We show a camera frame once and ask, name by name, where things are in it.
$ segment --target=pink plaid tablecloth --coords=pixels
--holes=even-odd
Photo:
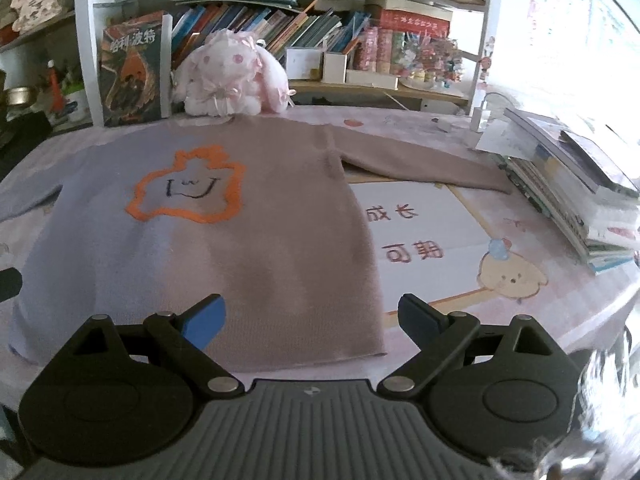
[[[444,132],[432,121],[436,118],[433,114],[404,110],[298,106],[290,108],[285,116],[311,124],[355,128],[486,162],[484,155],[468,149],[463,141],[468,134],[468,118],[438,116],[439,120],[452,125],[450,132]],[[189,124],[216,122],[208,118],[176,117],[171,120]],[[17,180],[45,169],[71,153],[88,146],[106,144],[143,127],[146,125],[89,128],[49,139],[7,176],[0,190],[9,188]],[[593,276],[578,261],[569,243],[551,221],[537,213],[519,193],[506,195],[460,189],[458,196],[470,210],[474,210],[476,216],[483,219],[482,226],[493,238],[508,238],[514,252],[525,254],[527,260],[548,276],[548,285],[532,298],[515,301],[492,297],[481,303],[464,304],[462,308],[488,324],[508,324],[515,314],[531,314],[566,351],[613,342],[640,288],[640,270],[635,264],[625,264],[600,276]],[[0,224],[0,268],[22,268],[46,221],[47,207],[41,206],[20,218]],[[9,353],[2,343],[6,338],[11,307],[11,301],[0,304],[0,402],[15,409],[39,369]],[[393,322],[388,323],[385,330],[385,343],[385,356],[261,373],[260,377],[309,380],[369,378],[375,385],[417,352],[415,345]],[[250,384],[254,375],[239,374],[238,377]]]

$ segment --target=plush bunny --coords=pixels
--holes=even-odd
[[[175,72],[174,102],[189,115],[281,113],[289,95],[284,69],[248,32],[210,34]]]

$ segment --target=stack of books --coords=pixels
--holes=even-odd
[[[531,160],[503,158],[507,174],[599,274],[640,250],[640,153],[610,128],[579,136],[559,121],[514,108],[505,116],[537,143]]]
[[[256,5],[249,2],[213,2],[186,10],[172,31],[172,68],[175,69],[205,38],[217,30],[228,28],[234,32],[253,32],[257,40],[264,40],[266,48],[280,62],[290,47],[315,48],[325,40],[339,48],[356,38],[364,26],[366,13],[353,12],[347,26],[333,9],[311,15],[315,2],[305,9],[289,6]]]

